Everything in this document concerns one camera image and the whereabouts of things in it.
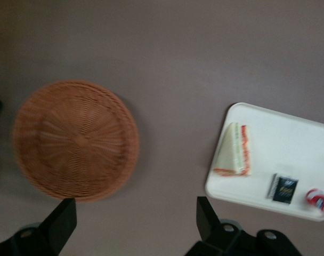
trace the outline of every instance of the white tray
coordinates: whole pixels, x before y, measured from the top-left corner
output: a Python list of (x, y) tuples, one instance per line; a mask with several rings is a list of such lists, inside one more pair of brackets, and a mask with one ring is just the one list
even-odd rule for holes
[[(252, 173), (222, 177), (213, 171), (223, 134), (232, 122), (249, 125)], [(272, 177), (283, 173), (298, 184), (290, 204), (267, 199)], [(226, 116), (206, 182), (210, 197), (322, 221), (324, 214), (308, 205), (305, 194), (324, 191), (324, 124), (246, 103), (233, 105)]]

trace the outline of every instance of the metal bolt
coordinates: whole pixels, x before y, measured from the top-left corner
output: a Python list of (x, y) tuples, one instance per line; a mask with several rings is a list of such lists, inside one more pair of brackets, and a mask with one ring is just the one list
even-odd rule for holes
[(27, 236), (30, 236), (32, 233), (33, 233), (32, 230), (26, 230), (26, 231), (24, 231), (24, 232), (21, 233), (20, 237), (21, 238), (25, 238)]
[(264, 235), (265, 235), (268, 239), (271, 239), (271, 240), (275, 240), (275, 239), (277, 238), (277, 236), (276, 236), (274, 233), (270, 232), (270, 231), (266, 231), (266, 232), (264, 233)]
[(225, 225), (224, 226), (224, 229), (227, 232), (233, 232), (234, 231), (234, 228), (231, 225)]

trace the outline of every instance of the woven basket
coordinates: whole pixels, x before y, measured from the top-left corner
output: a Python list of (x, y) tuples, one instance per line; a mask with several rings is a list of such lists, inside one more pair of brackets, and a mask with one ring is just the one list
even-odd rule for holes
[(86, 81), (61, 81), (21, 107), (13, 142), (26, 177), (57, 199), (95, 201), (113, 194), (139, 155), (133, 117), (112, 92)]

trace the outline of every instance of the red and white container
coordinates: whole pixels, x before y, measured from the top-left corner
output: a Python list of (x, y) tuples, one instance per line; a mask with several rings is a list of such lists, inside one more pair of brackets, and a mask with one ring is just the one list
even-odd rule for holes
[(306, 194), (306, 200), (309, 204), (316, 206), (324, 212), (324, 192), (319, 189), (311, 189)]

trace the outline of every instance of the round basket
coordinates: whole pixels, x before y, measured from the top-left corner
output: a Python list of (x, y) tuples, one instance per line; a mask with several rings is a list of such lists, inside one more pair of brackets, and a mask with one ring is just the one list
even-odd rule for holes
[(13, 142), (36, 187), (78, 202), (117, 191), (139, 155), (129, 110), (112, 92), (86, 81), (56, 82), (35, 92), (19, 110)]

